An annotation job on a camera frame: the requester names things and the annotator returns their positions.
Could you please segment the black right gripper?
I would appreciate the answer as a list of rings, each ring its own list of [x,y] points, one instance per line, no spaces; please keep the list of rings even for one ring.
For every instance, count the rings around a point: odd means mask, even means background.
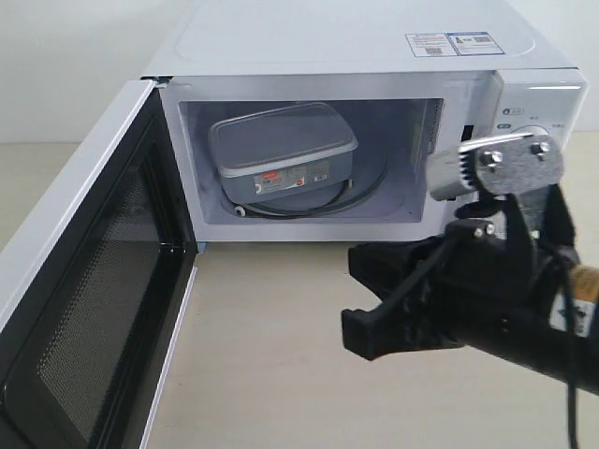
[[[367,242],[348,249],[350,276],[379,299],[414,285],[395,305],[341,312],[345,350],[365,360],[459,349],[575,349],[573,234],[519,228],[505,239],[468,236],[471,225],[419,241]]]

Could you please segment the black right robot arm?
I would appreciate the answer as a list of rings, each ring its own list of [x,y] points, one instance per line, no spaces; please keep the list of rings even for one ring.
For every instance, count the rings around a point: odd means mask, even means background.
[[[575,249],[515,249],[481,221],[438,236],[361,243],[350,276],[377,298],[341,314],[343,347],[366,360],[470,346],[553,379],[598,390],[595,312],[577,301],[566,318],[563,287],[581,263]]]

